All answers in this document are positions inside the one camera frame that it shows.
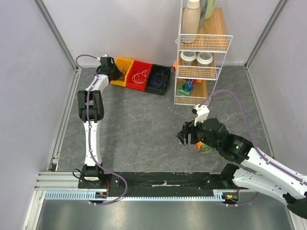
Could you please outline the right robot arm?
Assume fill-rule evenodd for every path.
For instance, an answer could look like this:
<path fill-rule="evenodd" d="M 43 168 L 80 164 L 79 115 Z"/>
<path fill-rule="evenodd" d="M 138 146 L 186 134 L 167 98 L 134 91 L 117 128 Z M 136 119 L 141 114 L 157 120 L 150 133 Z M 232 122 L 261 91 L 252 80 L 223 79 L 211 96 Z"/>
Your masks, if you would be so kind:
<path fill-rule="evenodd" d="M 220 176 L 224 188 L 243 187 L 270 196 L 297 216 L 307 217 L 307 177 L 263 153 L 247 139 L 231 134 L 216 118 L 185 122 L 176 137 L 187 145 L 202 142 L 228 160 Z"/>

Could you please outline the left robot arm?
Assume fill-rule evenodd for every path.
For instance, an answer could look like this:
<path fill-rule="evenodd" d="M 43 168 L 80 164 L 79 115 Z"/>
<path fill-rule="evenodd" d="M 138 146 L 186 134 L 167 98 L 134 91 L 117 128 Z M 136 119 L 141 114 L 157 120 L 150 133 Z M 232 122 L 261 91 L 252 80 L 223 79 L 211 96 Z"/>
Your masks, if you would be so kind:
<path fill-rule="evenodd" d="M 90 85 L 77 93 L 78 112 L 83 121 L 86 142 L 84 166 L 78 178 L 78 188 L 105 188 L 107 179 L 104 176 L 105 169 L 103 169 L 100 153 L 99 131 L 105 115 L 102 92 L 111 81 L 118 80 L 122 72 L 118 69 L 114 59 L 108 55 L 102 57 L 79 55 L 76 60 L 81 57 L 94 58 L 100 62 L 100 66 L 92 72 L 94 79 Z"/>

